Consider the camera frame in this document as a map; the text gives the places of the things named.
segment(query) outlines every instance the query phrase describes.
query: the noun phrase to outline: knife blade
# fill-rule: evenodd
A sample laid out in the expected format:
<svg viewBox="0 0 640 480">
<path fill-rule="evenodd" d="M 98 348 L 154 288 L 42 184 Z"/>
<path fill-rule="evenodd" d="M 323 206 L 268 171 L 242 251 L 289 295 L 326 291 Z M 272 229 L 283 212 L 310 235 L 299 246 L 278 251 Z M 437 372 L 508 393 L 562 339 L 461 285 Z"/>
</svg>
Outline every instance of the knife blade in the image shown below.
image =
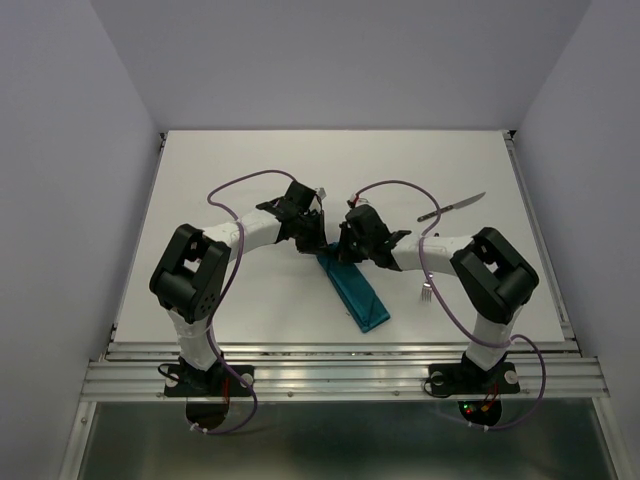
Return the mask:
<svg viewBox="0 0 640 480">
<path fill-rule="evenodd" d="M 479 193 L 479 194 L 474 195 L 472 197 L 465 198 L 464 200 L 460 200 L 459 202 L 452 203 L 451 205 L 447 205 L 446 207 L 442 207 L 440 209 L 440 212 L 441 213 L 446 213 L 446 212 L 449 212 L 449 211 L 454 210 L 454 209 L 457 210 L 458 208 L 463 208 L 463 207 L 469 206 L 472 203 L 476 203 L 478 200 L 480 200 L 482 197 L 484 197 L 484 195 L 486 193 L 487 192 L 482 192 L 482 193 Z M 430 213 L 427 213 L 426 215 L 422 215 L 421 217 L 418 217 L 418 222 L 424 222 L 425 220 L 428 220 L 429 218 L 435 217 L 437 214 L 438 214 L 438 212 L 430 212 Z"/>
</svg>

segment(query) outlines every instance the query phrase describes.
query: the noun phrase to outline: purple cable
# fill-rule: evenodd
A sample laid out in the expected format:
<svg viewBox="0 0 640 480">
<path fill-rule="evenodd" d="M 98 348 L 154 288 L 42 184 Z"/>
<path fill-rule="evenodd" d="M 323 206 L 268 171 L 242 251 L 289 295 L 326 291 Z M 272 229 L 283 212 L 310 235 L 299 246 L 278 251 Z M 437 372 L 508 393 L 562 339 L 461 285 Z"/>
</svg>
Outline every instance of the purple cable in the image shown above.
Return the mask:
<svg viewBox="0 0 640 480">
<path fill-rule="evenodd" d="M 509 338 L 508 342 L 490 343 L 490 342 L 485 342 L 484 340 L 476 337 L 471 332 L 469 332 L 466 328 L 464 328 L 464 325 L 462 325 L 462 323 L 460 323 L 460 320 L 458 320 L 456 318 L 455 314 L 453 313 L 451 308 L 449 308 L 449 305 L 447 305 L 447 302 L 444 300 L 444 297 L 440 294 L 440 291 L 436 287 L 436 284 L 433 281 L 433 275 L 429 271 L 429 266 L 427 265 L 427 262 L 426 262 L 426 259 L 425 259 L 424 239 L 426 238 L 427 233 L 429 233 L 431 230 L 433 230 L 435 228 L 435 226 L 440 221 L 440 217 L 442 217 L 442 211 L 440 209 L 440 205 L 438 204 L 438 201 L 435 199 L 435 197 L 433 195 L 431 195 L 429 192 L 427 192 L 424 188 L 419 187 L 418 185 L 416 185 L 414 183 L 407 182 L 405 180 L 383 180 L 381 182 L 372 183 L 371 185 L 368 185 L 368 186 L 358 190 L 355 193 L 355 195 L 356 195 L 356 197 L 359 197 L 361 193 L 366 192 L 367 190 L 370 190 L 370 189 L 372 189 L 374 187 L 378 187 L 380 185 L 389 185 L 389 184 L 405 185 L 407 187 L 413 188 L 414 190 L 418 190 L 419 192 L 422 192 L 427 197 L 429 197 L 429 199 L 433 202 L 434 206 L 436 207 L 437 216 L 436 216 L 435 220 L 431 223 L 431 225 L 429 225 L 427 228 L 425 228 L 423 230 L 422 234 L 420 235 L 420 240 L 418 240 L 418 254 L 420 256 L 420 265 L 422 266 L 422 271 L 424 272 L 425 278 L 429 279 L 428 281 L 429 281 L 429 284 L 431 285 L 431 289 L 433 290 L 433 293 L 435 293 L 436 298 L 438 299 L 438 302 L 440 303 L 440 305 L 442 306 L 442 308 L 446 312 L 447 316 L 454 323 L 454 325 L 456 327 L 458 327 L 458 329 L 469 340 L 471 340 L 472 342 L 475 342 L 478 345 L 481 345 L 483 347 L 488 347 L 488 348 L 507 348 L 507 347 L 509 347 L 511 345 L 511 341 L 513 341 L 516 338 L 521 338 L 524 341 L 526 341 L 529 345 L 531 345 L 531 348 L 533 348 L 533 351 L 536 353 L 536 355 L 538 355 L 538 358 L 540 359 L 540 369 L 542 370 L 542 383 L 540 384 L 540 393 L 538 394 L 538 398 L 536 398 L 536 401 L 533 404 L 533 407 L 531 407 L 531 410 L 529 410 L 526 414 L 524 414 L 519 419 L 514 420 L 513 422 L 505 423 L 504 425 L 499 425 L 497 427 L 487 427 L 487 428 L 489 430 L 505 430 L 507 428 L 511 428 L 511 427 L 514 427 L 514 426 L 522 423 L 524 420 L 529 418 L 529 416 L 531 416 L 531 414 L 540 405 L 540 402 L 542 401 L 542 397 L 544 396 L 544 391 L 545 391 L 545 388 L 546 388 L 546 385 L 547 385 L 547 367 L 545 365 L 544 358 L 542 358 L 542 353 L 540 352 L 540 349 L 538 349 L 538 347 L 533 343 L 532 340 L 530 340 L 528 337 L 526 337 L 524 335 L 521 335 L 519 333 L 511 335 L 511 337 Z M 461 423 L 464 423 L 464 424 L 467 423 L 464 420 L 460 420 L 460 419 L 457 419 L 457 418 L 449 417 L 447 415 L 445 415 L 445 416 L 447 418 L 450 418 L 450 419 L 455 420 L 457 422 L 461 422 Z M 474 425 L 476 427 L 480 427 L 480 428 L 484 429 L 484 427 L 481 427 L 480 425 L 476 425 L 474 423 L 471 423 L 471 425 Z"/>
<path fill-rule="evenodd" d="M 218 193 L 220 190 L 223 190 L 227 187 L 230 187 L 231 185 L 235 185 L 236 183 L 240 183 L 244 180 L 247 180 L 249 178 L 253 178 L 253 177 L 257 177 L 259 175 L 265 175 L 267 173 L 278 173 L 281 175 L 284 175 L 286 177 L 289 177 L 292 181 L 295 181 L 295 177 L 293 177 L 293 175 L 284 172 L 282 170 L 261 170 L 259 172 L 255 172 L 249 175 L 245 175 L 244 177 L 240 177 L 240 178 L 236 178 L 235 180 L 231 180 L 230 182 L 227 182 L 217 188 L 215 188 L 214 190 L 211 191 L 211 193 L 209 193 L 209 195 L 207 195 L 207 202 L 209 203 L 209 205 L 212 205 L 214 207 L 218 207 L 223 209 L 225 212 L 227 212 L 234 220 L 235 222 L 238 224 L 238 231 L 239 231 L 239 239 L 238 239 L 238 254 L 236 255 L 236 263 L 233 266 L 233 270 L 231 271 L 231 275 L 229 275 L 229 280 L 227 281 L 227 283 L 224 286 L 224 289 L 222 290 L 222 293 L 220 294 L 220 300 L 218 301 L 218 305 L 220 305 L 220 303 L 222 303 L 222 300 L 224 299 L 224 297 L 227 295 L 227 292 L 229 291 L 229 288 L 231 287 L 231 284 L 233 283 L 233 280 L 236 278 L 236 274 L 238 273 L 238 269 L 240 268 L 240 260 L 242 259 L 242 254 L 244 252 L 244 226 L 242 225 L 242 223 L 240 222 L 240 219 L 238 218 L 238 215 L 236 215 L 236 213 L 231 210 L 229 207 L 227 207 L 226 205 L 222 204 L 222 203 L 218 203 L 218 202 L 214 202 L 211 200 L 211 198 Z M 238 373 L 236 373 L 236 371 L 233 369 L 233 367 L 231 367 L 231 365 L 229 365 L 227 363 L 227 361 L 224 359 L 224 357 L 222 356 L 222 353 L 220 352 L 220 350 L 218 349 L 218 343 L 216 342 L 216 337 L 215 337 L 215 333 L 213 332 L 213 314 L 215 313 L 215 311 L 211 312 L 209 314 L 209 317 L 207 318 L 207 324 L 206 324 L 206 331 L 207 331 L 207 342 L 209 342 L 209 346 L 211 347 L 211 350 L 213 350 L 213 354 L 216 356 L 216 359 L 220 362 L 220 364 L 222 365 L 222 367 L 229 372 L 229 374 L 235 378 L 236 380 L 238 380 L 238 382 L 240 382 L 241 385 L 243 385 L 251 394 L 251 396 L 253 397 L 253 408 L 251 410 L 251 412 L 249 413 L 249 415 L 247 415 L 247 417 L 240 422 L 238 425 L 235 425 L 233 427 L 224 429 L 224 430 L 207 430 L 207 429 L 203 429 L 201 427 L 199 427 L 198 425 L 196 425 L 195 423 L 189 421 L 187 419 L 187 423 L 189 423 L 189 425 L 191 426 L 191 428 L 193 428 L 194 430 L 200 432 L 200 433 L 204 433 L 206 435 L 224 435 L 225 433 L 231 433 L 231 432 L 235 432 L 236 430 L 241 429 L 242 427 L 244 427 L 247 423 L 249 423 L 249 421 L 251 421 L 251 419 L 253 418 L 253 416 L 256 414 L 257 410 L 258 410 L 258 396 L 256 395 L 255 390 L 253 389 L 253 386 L 251 384 L 249 384 L 249 382 L 247 382 L 244 378 L 242 378 L 240 375 L 238 375 Z"/>
</svg>

